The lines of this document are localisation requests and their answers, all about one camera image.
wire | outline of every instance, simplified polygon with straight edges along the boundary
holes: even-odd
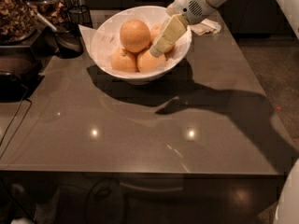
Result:
[[[29,215],[29,213],[26,211],[26,209],[18,202],[17,199],[15,199],[15,197],[11,194],[10,190],[8,189],[7,185],[5,184],[5,182],[3,181],[2,177],[0,176],[0,182],[2,183],[2,186],[4,187],[4,189],[6,190],[6,192],[8,193],[9,197],[13,200],[13,202],[19,206],[19,208],[24,212],[24,214],[35,224],[37,224],[34,219]]]
[[[16,134],[16,132],[19,130],[19,128],[20,128],[22,122],[24,121],[24,119],[25,119],[25,117],[26,117],[28,111],[30,110],[30,108],[31,108],[31,106],[32,106],[32,101],[31,101],[31,100],[29,100],[29,99],[24,99],[25,96],[26,96],[27,93],[28,93],[28,88],[25,87],[25,86],[23,86],[23,87],[26,89],[26,92],[24,93],[23,97],[21,98],[20,103],[19,103],[19,106],[18,106],[18,108],[17,108],[15,114],[13,115],[11,121],[9,122],[9,124],[8,124],[8,126],[7,126],[7,128],[6,128],[6,130],[4,131],[4,134],[3,134],[2,139],[1,139],[1,141],[0,141],[0,146],[2,146],[3,141],[4,141],[4,139],[5,139],[6,135],[7,135],[7,132],[8,132],[8,130],[9,130],[9,128],[10,128],[10,126],[11,126],[13,120],[17,117],[17,115],[18,115],[18,113],[19,113],[19,111],[20,111],[20,108],[21,108],[21,104],[22,104],[22,102],[23,102],[24,100],[27,101],[27,102],[29,103],[29,107],[27,108],[27,110],[26,110],[24,116],[22,117],[22,119],[21,119],[21,121],[20,121],[20,123],[19,123],[17,129],[14,131],[14,133],[11,135],[10,139],[8,140],[8,142],[7,142],[7,146],[4,148],[4,150],[3,150],[3,152],[2,152],[2,154],[1,154],[1,156],[0,156],[0,160],[2,159],[3,155],[4,155],[5,152],[7,151],[7,148],[8,148],[8,146],[9,146],[9,144],[10,144],[12,138],[14,137],[14,135]]]

white bowl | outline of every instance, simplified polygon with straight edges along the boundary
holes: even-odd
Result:
[[[157,79],[174,68],[187,54],[191,42],[192,32],[187,32],[177,42],[175,47],[165,54],[165,67],[156,67],[148,73],[126,73],[111,68],[111,56],[117,48],[121,48],[120,29],[125,21],[132,19],[142,20],[149,28],[157,23],[163,23],[169,18],[165,7],[143,6],[134,7],[117,13],[105,21],[96,31],[91,41],[90,54],[95,63],[106,73],[131,84],[146,84]]]

countertop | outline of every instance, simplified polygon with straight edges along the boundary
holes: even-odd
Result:
[[[105,74],[87,52],[52,57],[32,105],[22,102],[0,147],[0,169],[288,173],[299,150],[221,16],[215,19],[219,34],[193,35],[186,59],[144,86]],[[0,103],[1,136],[18,105]]]

kitchen counter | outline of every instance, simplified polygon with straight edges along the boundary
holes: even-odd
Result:
[[[299,149],[218,13],[215,20],[219,34],[194,35],[186,59],[144,86],[110,77],[87,52],[52,57],[0,147],[0,169],[288,173]],[[1,136],[18,105],[0,104]]]

orange fruit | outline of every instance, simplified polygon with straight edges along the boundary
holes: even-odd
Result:
[[[111,57],[111,67],[113,70],[119,70],[129,73],[137,72],[136,57],[126,49],[117,49]]]
[[[121,44],[132,53],[138,53],[150,43],[150,29],[141,20],[125,21],[120,30]]]
[[[166,57],[163,54],[159,58],[156,58],[150,54],[149,49],[144,49],[137,56],[137,67],[139,72],[148,72],[156,68],[158,63],[166,65]]]
[[[155,24],[153,27],[150,28],[149,32],[150,32],[150,43],[151,44],[152,44],[153,40],[156,38],[156,36],[160,33],[160,30],[161,30],[162,26],[163,26],[162,23],[158,23],[158,24]],[[172,50],[174,46],[175,46],[175,44],[173,44],[172,46],[170,46],[165,51],[165,53],[167,53],[170,50]]]

